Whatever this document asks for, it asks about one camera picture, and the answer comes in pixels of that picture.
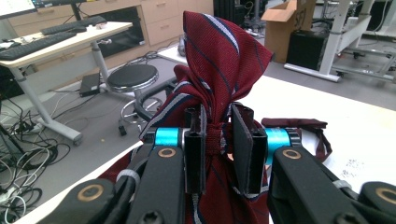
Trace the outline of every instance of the table surface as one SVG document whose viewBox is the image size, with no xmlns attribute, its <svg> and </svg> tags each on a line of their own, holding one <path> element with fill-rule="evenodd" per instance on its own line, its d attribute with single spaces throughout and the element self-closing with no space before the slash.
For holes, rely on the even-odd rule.
<svg viewBox="0 0 396 224">
<path fill-rule="evenodd" d="M 78 33 L 72 38 L 66 39 L 60 43 L 49 46 L 42 50 L 38 50 L 17 60 L 0 61 L 0 65 L 3 65 L 5 67 L 21 67 L 27 64 L 36 63 L 37 61 L 46 59 L 48 57 L 53 57 L 56 54 L 61 54 L 66 50 L 70 50 L 84 44 L 89 45 L 92 41 L 96 41 L 109 35 L 119 33 L 131 26 L 132 24 L 130 22 L 109 21 L 103 29 L 99 30 L 95 27 L 89 28 L 87 32 Z M 34 35 L 28 35 L 25 38 L 40 38 L 42 36 L 43 35 L 41 33 L 38 33 Z"/>
<path fill-rule="evenodd" d="M 344 97 L 316 91 L 271 77 L 261 77 L 250 94 L 239 101 L 255 112 L 254 118 L 319 119 L 328 122 L 324 134 L 332 144 L 333 153 L 324 162 L 340 179 L 345 179 L 359 192 L 367 181 L 383 181 L 396 185 L 394 172 L 394 137 L 396 112 L 367 105 Z M 94 179 L 118 157 L 82 178 L 76 184 Z M 67 188 L 17 223 L 35 223 L 50 213 L 66 193 Z"/>
</svg>

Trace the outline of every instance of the white table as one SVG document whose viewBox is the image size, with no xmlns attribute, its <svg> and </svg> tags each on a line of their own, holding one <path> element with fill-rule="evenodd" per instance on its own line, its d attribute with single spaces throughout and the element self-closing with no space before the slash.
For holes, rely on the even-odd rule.
<svg viewBox="0 0 396 224">
<path fill-rule="evenodd" d="M 240 102 L 254 110 L 258 121 L 297 118 L 328 122 L 324 134 L 333 153 L 324 164 L 356 192 L 367 181 L 396 185 L 396 111 L 270 77 L 260 78 Z M 309 142 L 303 144 L 311 152 L 316 148 Z"/>
<path fill-rule="evenodd" d="M 104 82 L 106 82 L 108 77 L 107 68 L 96 41 L 127 30 L 130 26 L 132 26 L 130 22 L 108 22 L 104 29 L 88 29 L 87 32 L 79 33 L 72 38 L 21 57 L 17 60 L 0 61 L 0 65 L 10 69 L 23 92 L 28 96 L 29 100 L 40 114 L 41 119 L 38 121 L 56 133 L 60 133 L 72 140 L 75 144 L 78 144 L 79 141 L 81 141 L 82 134 L 52 119 L 37 95 L 89 72 L 96 67 L 100 68 Z M 40 37 L 41 34 L 35 34 L 32 36 Z M 25 77 L 19 69 L 20 67 L 27 66 L 32 63 L 59 57 L 65 52 L 74 52 L 76 49 L 89 45 L 92 46 L 92 51 L 63 63 L 51 66 L 45 70 L 38 71 L 27 77 Z"/>
</svg>

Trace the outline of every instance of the monitor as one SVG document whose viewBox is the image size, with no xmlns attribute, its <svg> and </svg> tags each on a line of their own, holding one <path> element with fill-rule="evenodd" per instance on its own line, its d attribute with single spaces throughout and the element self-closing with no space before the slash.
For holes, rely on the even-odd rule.
<svg viewBox="0 0 396 224">
<path fill-rule="evenodd" d="M 36 8 L 57 7 L 76 3 L 94 2 L 96 0 L 32 0 Z"/>
<path fill-rule="evenodd" d="M 37 11 L 32 0 L 1 0 L 0 8 L 0 20 Z"/>
</svg>

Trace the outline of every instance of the desk leg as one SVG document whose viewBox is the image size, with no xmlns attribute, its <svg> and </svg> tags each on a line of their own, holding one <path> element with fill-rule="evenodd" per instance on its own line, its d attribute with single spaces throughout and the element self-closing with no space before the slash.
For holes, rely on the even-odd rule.
<svg viewBox="0 0 396 224">
<path fill-rule="evenodd" d="M 108 90 L 110 90 L 110 88 L 107 85 L 108 70 L 107 70 L 107 66 L 105 63 L 105 59 L 103 58 L 103 55 L 102 55 L 102 51 L 100 50 L 99 45 L 98 45 L 98 43 L 96 43 L 96 41 L 91 42 L 91 47 L 92 47 L 93 58 L 95 59 L 96 64 L 100 68 L 100 72 L 102 74 L 103 81 L 106 84 L 106 88 Z"/>
<path fill-rule="evenodd" d="M 74 144 L 79 144 L 82 134 L 63 125 L 62 123 L 53 120 L 50 117 L 49 112 L 46 110 L 46 108 L 41 104 L 40 100 L 38 99 L 38 96 L 35 94 L 35 92 L 32 90 L 32 88 L 29 86 L 27 83 L 26 77 L 23 76 L 21 71 L 18 68 L 10 68 L 12 74 L 14 75 L 15 79 L 17 80 L 18 84 L 20 85 L 21 89 L 23 90 L 24 93 L 29 97 L 30 101 L 32 104 L 35 106 L 35 109 L 37 109 L 38 113 L 41 116 L 41 119 L 38 120 L 42 125 L 45 127 L 55 131 L 56 133 L 59 133 L 68 139 L 72 140 Z"/>
</svg>

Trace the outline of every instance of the cardboard box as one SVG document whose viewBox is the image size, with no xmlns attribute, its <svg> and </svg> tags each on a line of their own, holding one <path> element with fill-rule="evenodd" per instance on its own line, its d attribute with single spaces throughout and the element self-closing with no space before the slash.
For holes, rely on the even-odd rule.
<svg viewBox="0 0 396 224">
<path fill-rule="evenodd" d="M 266 21 L 264 46 L 275 54 L 274 61 L 288 58 L 290 34 L 295 30 L 311 30 L 316 0 L 289 0 L 268 8 L 262 15 Z"/>
</svg>

